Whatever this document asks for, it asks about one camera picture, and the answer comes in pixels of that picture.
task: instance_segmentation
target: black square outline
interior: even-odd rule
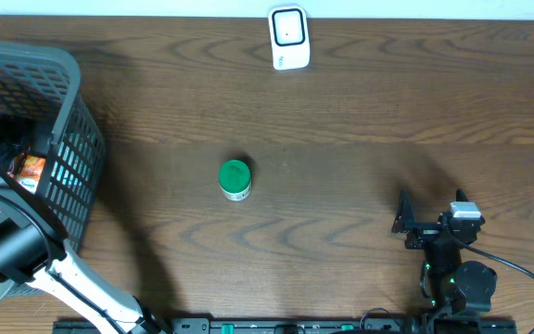
[[[277,30],[275,29],[275,14],[277,14],[277,13],[285,13],[285,12],[288,12],[288,11],[297,11],[298,14],[300,14],[300,27],[302,28],[302,40],[299,41],[299,42],[296,42],[296,43],[290,43],[290,44],[281,45],[281,44],[279,44],[279,42],[277,42]],[[277,46],[301,45],[302,43],[304,43],[304,41],[306,41],[306,33],[304,33],[304,17],[302,16],[302,12],[299,9],[291,8],[291,9],[275,10],[274,13],[271,15],[271,21],[272,21],[272,25],[273,25],[273,40],[275,41]]]

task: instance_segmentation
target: table surface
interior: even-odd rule
[[[534,272],[534,22],[311,19],[311,64],[275,71],[266,19],[0,17],[57,46],[108,161],[82,257],[164,315],[361,316],[429,306],[421,251],[390,234],[407,186],[435,219],[457,187],[475,246]],[[253,192],[221,194],[228,158]],[[534,281],[498,273],[492,315],[534,326]],[[49,296],[0,305],[0,331],[77,317]]]

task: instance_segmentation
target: logo on white device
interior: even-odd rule
[[[299,69],[311,60],[306,12],[299,6],[284,6],[269,13],[269,32],[276,70]]]

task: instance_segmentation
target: orange package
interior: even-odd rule
[[[33,194],[36,192],[38,182],[41,180],[45,162],[45,158],[38,158],[30,155],[26,156],[22,170],[19,172],[18,178],[16,178],[26,190]]]

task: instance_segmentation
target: green lid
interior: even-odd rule
[[[234,194],[242,192],[250,185],[250,169],[242,161],[227,161],[220,168],[218,180],[223,190]]]

